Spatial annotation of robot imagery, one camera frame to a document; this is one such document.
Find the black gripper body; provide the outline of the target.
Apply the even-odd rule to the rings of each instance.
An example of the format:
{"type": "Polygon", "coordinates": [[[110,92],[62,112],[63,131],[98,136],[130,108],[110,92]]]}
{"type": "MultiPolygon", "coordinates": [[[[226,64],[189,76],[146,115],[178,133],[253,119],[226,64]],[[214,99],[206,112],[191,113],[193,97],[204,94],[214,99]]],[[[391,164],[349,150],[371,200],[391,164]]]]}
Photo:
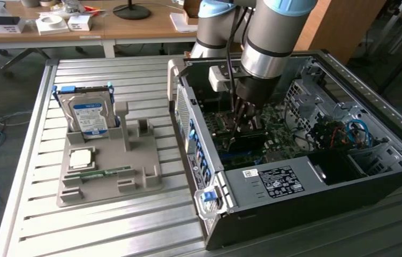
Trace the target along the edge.
{"type": "Polygon", "coordinates": [[[241,77],[236,93],[238,97],[256,106],[264,106],[269,101],[281,76],[272,79],[262,79],[254,76],[241,77]]]}

